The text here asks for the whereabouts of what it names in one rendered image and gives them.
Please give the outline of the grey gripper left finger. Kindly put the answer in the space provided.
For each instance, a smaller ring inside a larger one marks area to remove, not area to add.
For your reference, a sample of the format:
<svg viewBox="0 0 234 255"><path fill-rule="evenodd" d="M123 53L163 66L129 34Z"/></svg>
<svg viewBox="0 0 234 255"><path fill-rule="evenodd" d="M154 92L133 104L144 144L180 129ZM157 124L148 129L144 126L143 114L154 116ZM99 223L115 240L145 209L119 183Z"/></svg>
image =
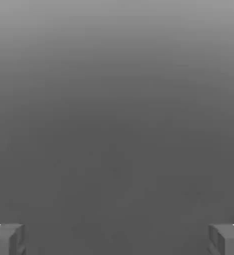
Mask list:
<svg viewBox="0 0 234 255"><path fill-rule="evenodd" d="M26 255L24 224L0 224L0 255Z"/></svg>

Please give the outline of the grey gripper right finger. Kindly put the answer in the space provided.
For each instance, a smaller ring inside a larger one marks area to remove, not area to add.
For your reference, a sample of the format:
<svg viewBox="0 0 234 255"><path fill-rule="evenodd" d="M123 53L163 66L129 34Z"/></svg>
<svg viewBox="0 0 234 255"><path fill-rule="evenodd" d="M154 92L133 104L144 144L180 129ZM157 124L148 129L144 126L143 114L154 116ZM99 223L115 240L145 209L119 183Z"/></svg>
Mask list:
<svg viewBox="0 0 234 255"><path fill-rule="evenodd" d="M234 224L208 226L209 255L234 255Z"/></svg>

